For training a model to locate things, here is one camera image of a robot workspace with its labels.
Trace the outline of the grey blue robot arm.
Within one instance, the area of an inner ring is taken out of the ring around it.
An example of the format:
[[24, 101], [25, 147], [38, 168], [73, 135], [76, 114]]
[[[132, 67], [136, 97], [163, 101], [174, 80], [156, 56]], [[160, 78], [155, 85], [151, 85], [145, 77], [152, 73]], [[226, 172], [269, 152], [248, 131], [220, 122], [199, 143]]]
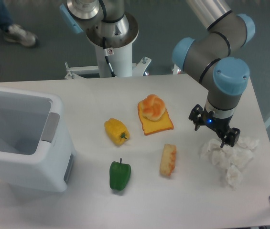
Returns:
[[[250, 70], [231, 53], [252, 39], [255, 24], [245, 14], [234, 14], [223, 0], [190, 0], [188, 5], [208, 31], [199, 41], [180, 40], [172, 53], [173, 63], [208, 90], [205, 106], [195, 106], [189, 119], [196, 128], [204, 125], [213, 130], [222, 145], [234, 146], [240, 130], [229, 123], [247, 87]], [[60, 12], [74, 33], [85, 32], [94, 45], [100, 77], [134, 75], [132, 44], [139, 28], [125, 11], [124, 1], [68, 0]]]

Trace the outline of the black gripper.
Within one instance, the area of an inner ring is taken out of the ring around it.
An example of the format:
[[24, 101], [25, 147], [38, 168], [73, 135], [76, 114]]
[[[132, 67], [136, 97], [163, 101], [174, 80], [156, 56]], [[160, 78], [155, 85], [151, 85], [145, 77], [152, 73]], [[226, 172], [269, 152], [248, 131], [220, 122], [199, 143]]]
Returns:
[[233, 147], [238, 142], [240, 129], [229, 127], [232, 116], [222, 119], [214, 117], [213, 114], [212, 112], [203, 110], [202, 107], [197, 104], [191, 110], [188, 118], [193, 122], [195, 131], [203, 125], [213, 130], [222, 141], [220, 148], [223, 148], [224, 145]]

